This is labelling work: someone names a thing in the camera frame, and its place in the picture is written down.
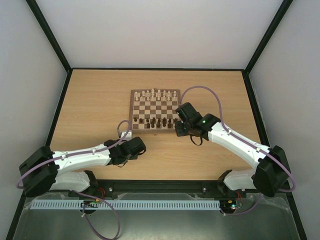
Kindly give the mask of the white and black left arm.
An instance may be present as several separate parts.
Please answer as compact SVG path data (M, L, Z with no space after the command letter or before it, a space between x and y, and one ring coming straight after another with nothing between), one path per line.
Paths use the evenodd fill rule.
M95 166L124 165L146 151L140 137L130 140L108 140L100 145L73 151L51 151L40 147L20 166L18 187L27 197L37 197L48 191L75 190L83 192L95 178L79 169Z

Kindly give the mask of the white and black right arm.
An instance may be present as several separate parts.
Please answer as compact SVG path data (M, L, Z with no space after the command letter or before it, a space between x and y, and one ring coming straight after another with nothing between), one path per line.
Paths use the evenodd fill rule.
M208 113L190 115L179 112L175 124L177 136L199 137L218 144L231 151L251 168L249 170L229 170L218 183L218 191L229 196L235 190L257 190L273 197L278 191L284 192L283 184L292 177L290 171L281 163L285 156L282 148L268 147L252 141L228 128L218 117Z

